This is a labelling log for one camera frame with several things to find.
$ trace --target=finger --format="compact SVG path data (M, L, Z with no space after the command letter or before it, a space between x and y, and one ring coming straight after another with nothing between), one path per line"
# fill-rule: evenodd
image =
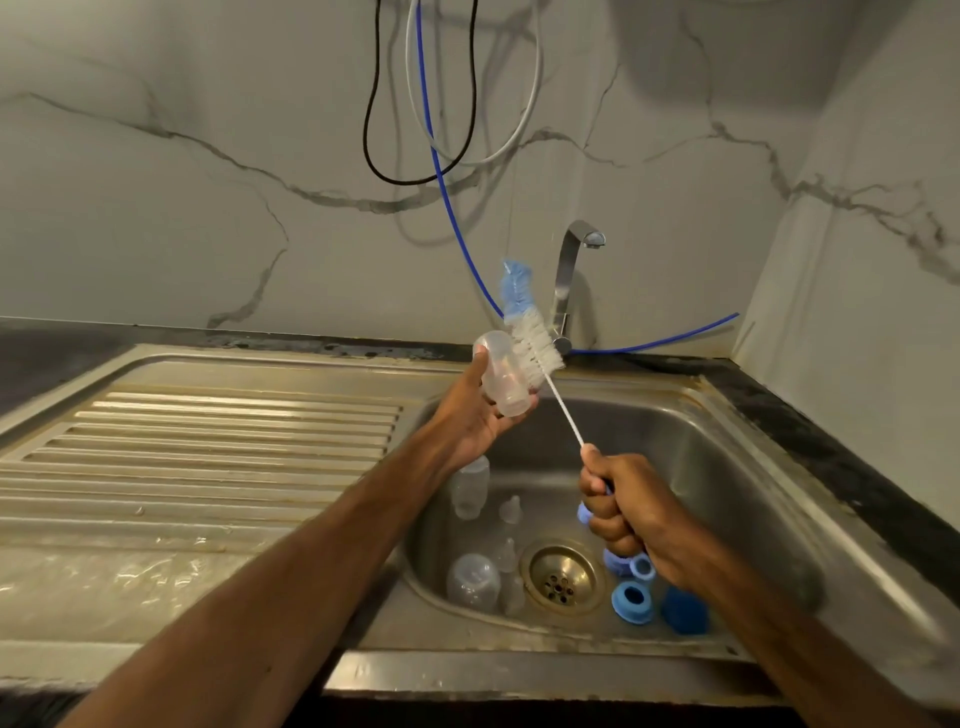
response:
M617 556L636 556L643 550L643 542L634 535L616 541L607 541L607 550Z
M580 470L578 485L580 485L580 490L583 491L585 496L603 496L607 493L607 484L587 470L586 465Z
M611 519L620 513L613 496L588 496L584 498L584 505L598 519Z
M500 410L495 407L493 409L493 413L498 418L500 418L497 420L497 424L496 424L497 437L502 435L504 432L506 432L508 429L510 429L514 425L519 425L521 422L526 420L527 415L529 415L531 412L537 409L538 404L540 404L540 398L537 395L531 395L530 406L527 408L527 411L522 414L516 415L514 417L504 417L503 415L500 414Z
M480 386L480 379L487 371L487 365L490 363L490 352L484 346L477 347L473 352L473 361L464 372L464 379Z
M622 513L618 513L611 519L598 519L594 516L589 520L588 526L601 539L611 543L634 535L633 529L627 524Z
M580 448L580 457L583 459L584 465L594 475L600 475L600 477L613 476L613 463L610 458L604 457L595 445L586 443Z

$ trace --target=blue bottle cap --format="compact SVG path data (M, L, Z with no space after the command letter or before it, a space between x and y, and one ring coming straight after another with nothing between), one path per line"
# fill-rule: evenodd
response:
M646 553L639 553L630 560L630 573L637 581L653 581L657 578L657 568Z
M587 507L581 501L580 505L577 506L577 521L583 525L587 525L591 518L593 518L593 514L589 512L589 509L587 509Z
M617 556L612 551L605 548L603 549L604 566L621 579L629 579L632 576L630 572L630 562L633 560L633 556Z
M703 600L673 585L666 590L660 614L678 635L706 635L710 628L709 612Z
M654 602L646 584L625 581L613 590L613 610L630 624L646 624L654 618Z

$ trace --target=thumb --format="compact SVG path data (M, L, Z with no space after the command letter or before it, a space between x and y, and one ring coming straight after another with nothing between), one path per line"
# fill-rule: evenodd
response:
M586 443L580 448L580 457L587 466L587 470L594 475L613 477L613 462L609 457L604 457L595 445Z
M490 352L486 347L480 346L473 351L473 361L464 372L464 377L480 386L480 379L487 371L487 365L490 363Z

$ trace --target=blue cable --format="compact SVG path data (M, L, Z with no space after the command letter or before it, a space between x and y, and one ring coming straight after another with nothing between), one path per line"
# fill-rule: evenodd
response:
M423 92L423 117L426 121L426 130L430 132L430 137L433 137L433 122L430 120L430 99L427 98L426 94L426 63L423 62L423 35L420 32L420 7L421 3L417 3L417 56L420 59L420 90ZM450 204L450 196L446 193L446 182L444 182L444 172L440 166L440 158L437 157L437 150L430 147L430 156L433 158L433 168L437 173L437 184L440 185L440 194L444 198L444 207L446 207L446 214L450 218L450 225L453 226L453 234L457 236L457 242L460 243L460 250L464 254L464 258L467 259L467 265L470 267L470 272L473 273L473 277L476 279L477 283L480 286L480 290L483 291L483 295L486 297L487 302L493 307L493 310L496 311L496 315L501 319L503 318L503 311L500 310L500 306L496 304L496 301L493 300L493 296L490 295L490 291L487 290L487 286L484 285L483 279L480 278L480 273L477 271L477 267L473 265L473 258L470 257L470 251L467 250L467 242L464 240L464 234L460 232L460 225L457 223L457 216L453 214L453 206Z
M426 63L423 60L423 31L420 24L420 6L421 3L417 4L417 60L420 63L420 91L423 95L423 119L426 122L426 129L430 132L430 136L433 136L433 121L430 119L430 99L427 96L426 92ZM475 265L473 265L473 258L470 257L470 251L467 250L467 242L464 240L464 234L460 232L460 225L457 223L457 216L453 213L453 205L450 204L450 196L446 192L446 182L444 182L444 174L440 166L440 158L437 156L437 150L432 146L430 147L430 156L433 158L433 168L437 173L437 184L440 185L440 195L444 198L444 207L446 207L446 215L450 218L450 225L453 227L453 234L457 237L457 242L460 244L460 251L464 254L464 259L467 261L467 266L469 266L470 272L473 274L474 279L477 281L477 285L480 286L480 290L483 292L484 298L487 299L487 303L491 305L496 315L501 319L503 318L503 311L500 310L500 306L496 304L496 301L493 300L493 296L490 295L490 291L487 290L487 286L484 284L483 279L480 278L480 273L477 271ZM629 353L629 352L643 352L647 349L653 349L655 347L661 347L664 344L672 344L675 341L683 341L688 339L691 336L696 336L698 333L703 333L704 331L709 331L712 328L721 327L729 321L732 321L739 313L732 313L730 316L725 316L719 321L714 321L712 324L707 324L704 327L695 328L692 331L687 331L685 333L678 333L676 336L668 336L665 339L659 339L657 341L651 341L648 344L639 344L635 347L624 347L623 349L574 349L571 353L584 353L584 354L598 354L598 353Z

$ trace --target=brush bristles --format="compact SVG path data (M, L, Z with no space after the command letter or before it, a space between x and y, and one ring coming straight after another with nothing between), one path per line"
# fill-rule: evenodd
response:
M531 387L540 387L548 376L564 367L564 359L536 308L508 317L506 324L514 338L514 354Z

